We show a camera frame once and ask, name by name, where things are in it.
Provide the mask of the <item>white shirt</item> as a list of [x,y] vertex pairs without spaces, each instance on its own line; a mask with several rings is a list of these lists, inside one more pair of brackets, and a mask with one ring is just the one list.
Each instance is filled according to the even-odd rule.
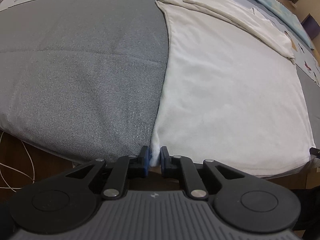
[[151,138],[255,176],[305,165],[315,143],[288,36],[235,0],[157,0],[169,57]]

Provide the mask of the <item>light blue folded sheet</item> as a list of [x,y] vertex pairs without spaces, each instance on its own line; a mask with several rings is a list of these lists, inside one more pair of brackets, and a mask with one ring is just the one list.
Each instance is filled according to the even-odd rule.
[[312,50],[314,50],[314,46],[304,30],[303,26],[299,22],[297,16],[293,14],[287,7],[278,2],[277,0],[255,0],[262,4],[269,11],[274,13],[279,19],[281,19],[284,23],[287,24],[299,37],[301,40],[305,42],[305,44]]

